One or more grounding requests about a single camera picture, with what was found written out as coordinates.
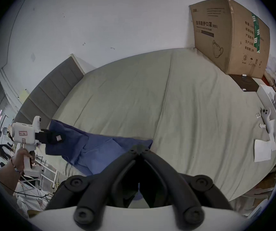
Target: white paper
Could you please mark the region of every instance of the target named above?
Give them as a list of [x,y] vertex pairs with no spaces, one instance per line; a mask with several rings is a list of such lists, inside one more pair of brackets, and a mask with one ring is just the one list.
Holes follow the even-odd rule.
[[272,150],[276,150],[275,141],[255,140],[254,162],[261,162],[271,159]]

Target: label sticker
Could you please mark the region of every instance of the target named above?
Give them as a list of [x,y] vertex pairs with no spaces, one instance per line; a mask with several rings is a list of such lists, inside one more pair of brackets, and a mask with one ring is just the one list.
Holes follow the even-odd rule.
[[27,131],[19,131],[19,136],[28,136]]
[[255,28],[255,33],[254,33],[254,47],[257,48],[257,53],[260,53],[260,30],[259,30],[258,17],[255,16],[255,15],[252,13],[252,18],[253,18],[254,28]]

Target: cardboard box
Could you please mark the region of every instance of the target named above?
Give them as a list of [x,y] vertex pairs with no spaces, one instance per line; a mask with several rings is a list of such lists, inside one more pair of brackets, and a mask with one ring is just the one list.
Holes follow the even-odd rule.
[[233,0],[206,0],[190,6],[195,47],[225,74],[261,79],[270,50],[270,30]]

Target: cable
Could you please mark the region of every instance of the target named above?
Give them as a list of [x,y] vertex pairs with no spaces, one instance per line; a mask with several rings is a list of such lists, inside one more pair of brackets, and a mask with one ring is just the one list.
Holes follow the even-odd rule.
[[13,191],[14,193],[23,194],[23,195],[26,195],[26,196],[37,197],[37,198],[45,198],[46,196],[48,196],[49,194],[51,194],[51,193],[48,193],[48,194],[45,194],[45,195],[42,196],[42,197],[39,197],[39,196],[36,196],[36,195],[29,195],[29,194],[25,194],[25,193],[21,193],[21,192],[16,192],[16,191],[14,191],[14,190],[10,189],[7,185],[5,185],[4,183],[2,183],[1,181],[0,181],[0,183],[1,183],[2,185],[4,185],[5,187],[7,187],[9,190]]

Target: bed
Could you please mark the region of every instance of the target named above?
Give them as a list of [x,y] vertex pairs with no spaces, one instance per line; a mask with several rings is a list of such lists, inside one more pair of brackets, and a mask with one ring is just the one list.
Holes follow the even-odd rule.
[[[211,177],[232,200],[276,163],[276,150],[271,160],[254,162],[254,140],[269,140],[256,118],[262,107],[255,92],[243,92],[197,49],[180,48],[87,73],[53,119],[89,133],[153,139],[151,150],[178,172]],[[67,177],[81,174],[61,156],[45,155],[44,145],[39,150]]]

